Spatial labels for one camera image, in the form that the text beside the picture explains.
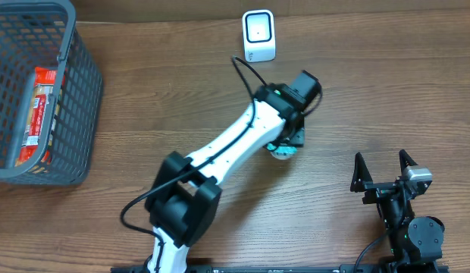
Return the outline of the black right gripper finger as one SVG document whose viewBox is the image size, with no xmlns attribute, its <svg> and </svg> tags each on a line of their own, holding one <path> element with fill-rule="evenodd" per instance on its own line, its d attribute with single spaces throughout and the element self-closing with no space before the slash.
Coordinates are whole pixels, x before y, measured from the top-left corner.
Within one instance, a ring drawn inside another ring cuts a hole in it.
<svg viewBox="0 0 470 273">
<path fill-rule="evenodd" d="M 409 166 L 416 166 L 417 163 L 412 159 L 412 157 L 406 152 L 406 150 L 401 149 L 399 151 L 399 165 L 400 169 L 404 171 Z"/>
<path fill-rule="evenodd" d="M 364 192 L 369 185 L 373 184 L 372 177 L 368 171 L 365 160 L 360 152 L 355 155 L 354 171 L 350 185 L 351 192 Z"/>
</svg>

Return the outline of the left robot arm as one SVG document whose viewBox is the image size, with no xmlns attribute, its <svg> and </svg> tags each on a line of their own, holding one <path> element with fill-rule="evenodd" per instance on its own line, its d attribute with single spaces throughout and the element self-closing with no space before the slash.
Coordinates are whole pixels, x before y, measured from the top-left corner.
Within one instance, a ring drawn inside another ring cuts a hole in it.
<svg viewBox="0 0 470 273">
<path fill-rule="evenodd" d="M 305 140 L 306 109 L 321 97 L 319 80 L 307 71 L 290 84 L 260 86 L 252 104 L 220 136 L 162 162 L 145 202 L 156 236 L 145 272 L 185 272 L 189 248 L 212 224 L 221 185 L 261 148 L 289 159 Z"/>
</svg>

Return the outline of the red snack packet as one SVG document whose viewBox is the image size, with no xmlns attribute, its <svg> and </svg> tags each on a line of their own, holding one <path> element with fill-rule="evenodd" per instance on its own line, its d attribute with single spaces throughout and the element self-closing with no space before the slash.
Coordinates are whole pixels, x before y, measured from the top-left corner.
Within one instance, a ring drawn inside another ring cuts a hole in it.
<svg viewBox="0 0 470 273">
<path fill-rule="evenodd" d="M 53 93 L 57 71 L 44 67 L 35 68 L 35 79 L 33 84 L 33 95 L 27 112 L 27 122 L 24 130 L 20 154 L 15 165 L 22 165 L 28 161 L 39 146 L 44 123 L 46 106 L 49 104 L 48 97 Z"/>
</svg>

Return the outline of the teal tissue packet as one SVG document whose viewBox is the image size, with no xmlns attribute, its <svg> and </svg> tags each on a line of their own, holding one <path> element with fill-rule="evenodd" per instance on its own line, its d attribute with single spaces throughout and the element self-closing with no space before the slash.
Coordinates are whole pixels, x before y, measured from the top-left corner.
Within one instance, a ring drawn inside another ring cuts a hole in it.
<svg viewBox="0 0 470 273">
<path fill-rule="evenodd" d="M 276 146 L 272 143 L 268 143 L 266 149 L 271 153 L 271 155 L 278 160 L 287 160 L 292 158 L 298 151 L 294 146 Z"/>
</svg>

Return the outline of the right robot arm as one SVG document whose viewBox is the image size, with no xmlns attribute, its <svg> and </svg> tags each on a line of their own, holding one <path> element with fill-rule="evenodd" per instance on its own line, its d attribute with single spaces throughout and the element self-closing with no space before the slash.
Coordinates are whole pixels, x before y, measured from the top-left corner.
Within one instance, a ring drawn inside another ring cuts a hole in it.
<svg viewBox="0 0 470 273">
<path fill-rule="evenodd" d="M 433 181 L 433 174 L 419 165 L 404 150 L 399 151 L 401 175 L 393 182 L 375 183 L 361 153 L 356 153 L 350 190 L 363 193 L 362 202 L 375 204 L 384 222 L 385 232 L 369 243 L 352 267 L 353 272 L 448 272 L 437 260 L 443 256 L 445 226 L 432 216 L 417 217 L 411 201 L 423 195 Z M 391 256 L 376 265 L 361 265 L 365 254 L 388 239 Z"/>
</svg>

